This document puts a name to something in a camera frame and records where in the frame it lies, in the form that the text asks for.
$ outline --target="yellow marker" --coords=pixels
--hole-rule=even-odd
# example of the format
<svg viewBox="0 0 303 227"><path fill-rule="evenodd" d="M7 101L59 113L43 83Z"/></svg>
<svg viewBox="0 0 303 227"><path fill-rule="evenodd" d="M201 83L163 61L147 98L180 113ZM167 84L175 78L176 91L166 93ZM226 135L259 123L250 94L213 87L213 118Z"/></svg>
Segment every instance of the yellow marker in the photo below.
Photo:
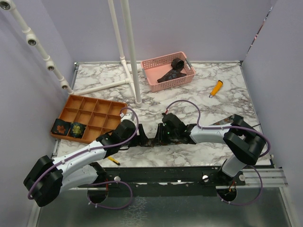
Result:
<svg viewBox="0 0 303 227"><path fill-rule="evenodd" d="M213 88L212 92L210 93L209 97L212 98L214 97L215 94L217 94L217 92L220 90L220 88L222 87L223 82L218 80L217 85Z"/></svg>
<svg viewBox="0 0 303 227"><path fill-rule="evenodd" d="M117 160L113 159L111 156L107 157L109 160L111 160L113 163L117 164L118 166L120 165L120 162L118 162Z"/></svg>

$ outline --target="purple wall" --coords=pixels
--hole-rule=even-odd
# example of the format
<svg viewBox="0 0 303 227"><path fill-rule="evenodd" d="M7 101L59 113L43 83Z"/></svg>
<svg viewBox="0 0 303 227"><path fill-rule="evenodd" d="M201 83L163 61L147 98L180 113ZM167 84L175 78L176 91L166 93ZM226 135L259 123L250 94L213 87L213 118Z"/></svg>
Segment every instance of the purple wall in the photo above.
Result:
<svg viewBox="0 0 303 227"><path fill-rule="evenodd" d="M42 0L75 61L118 61L108 2ZM120 1L116 14L127 59ZM243 60L271 0L129 0L138 60L184 51L190 60Z"/></svg>
<svg viewBox="0 0 303 227"><path fill-rule="evenodd" d="M282 166L303 224L303 1L278 0L243 63L274 162Z"/></svg>
<svg viewBox="0 0 303 227"><path fill-rule="evenodd" d="M38 0L16 0L20 13L71 82L73 59ZM50 155L49 131L67 94L45 69L7 11L0 9L0 226L25 227L33 202L23 180L38 158Z"/></svg>

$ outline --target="white marble surface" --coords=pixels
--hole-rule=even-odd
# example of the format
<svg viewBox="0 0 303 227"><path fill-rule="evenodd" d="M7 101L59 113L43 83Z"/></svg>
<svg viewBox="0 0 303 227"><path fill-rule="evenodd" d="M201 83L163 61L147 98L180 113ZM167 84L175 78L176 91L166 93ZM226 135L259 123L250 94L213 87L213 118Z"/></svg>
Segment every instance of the white marble surface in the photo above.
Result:
<svg viewBox="0 0 303 227"><path fill-rule="evenodd" d="M201 110L201 125L213 124L232 114L244 117L251 126L258 124L252 103L247 92L241 69L237 63L193 64L196 75L189 84L152 93L144 79L138 64L140 89L143 105L137 108L129 85L122 85L85 96L128 103L143 124L148 137L154 137L157 124L161 122L161 113L173 101L186 99L196 103ZM79 66L74 89L82 90L97 85L119 81L126 77L120 64L82 64ZM213 98L209 93L217 83L224 82L223 87ZM185 124L195 123L196 109L188 103L176 103L169 110L176 114ZM61 140L58 156L76 151L85 144ZM197 145L174 145L155 148L130 148L113 155L121 167L150 166L214 166L221 165L232 152L226 145L203 143ZM117 167L108 159L99 161L103 167ZM259 159L257 165L269 165L269 155Z"/></svg>

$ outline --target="wooden organizer box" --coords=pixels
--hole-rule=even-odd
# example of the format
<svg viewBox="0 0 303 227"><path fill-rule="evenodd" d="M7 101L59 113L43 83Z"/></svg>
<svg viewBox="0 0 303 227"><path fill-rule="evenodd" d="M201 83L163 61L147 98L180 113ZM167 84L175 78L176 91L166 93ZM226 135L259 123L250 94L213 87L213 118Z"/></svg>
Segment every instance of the wooden organizer box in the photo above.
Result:
<svg viewBox="0 0 303 227"><path fill-rule="evenodd" d="M127 107L126 103L108 101L83 96L69 96L59 119L66 122L79 122L86 125L81 139L71 136L70 128L66 136L54 134L53 137L79 143L91 143L99 135L116 129L121 121L120 110Z"/></svg>

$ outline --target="plastic basket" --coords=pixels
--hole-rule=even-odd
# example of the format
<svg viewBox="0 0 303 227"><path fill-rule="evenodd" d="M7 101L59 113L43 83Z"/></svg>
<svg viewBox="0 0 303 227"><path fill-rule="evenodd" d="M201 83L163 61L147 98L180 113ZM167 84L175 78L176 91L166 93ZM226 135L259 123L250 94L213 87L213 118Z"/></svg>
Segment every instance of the plastic basket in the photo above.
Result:
<svg viewBox="0 0 303 227"><path fill-rule="evenodd" d="M186 76L158 83L157 80L171 70L170 64L175 58L180 58L184 61L184 68L181 72L186 73ZM147 79L152 92L190 83L196 74L196 71L187 60L186 55L183 52L172 53L158 58L144 60L141 62L141 66L143 74Z"/></svg>

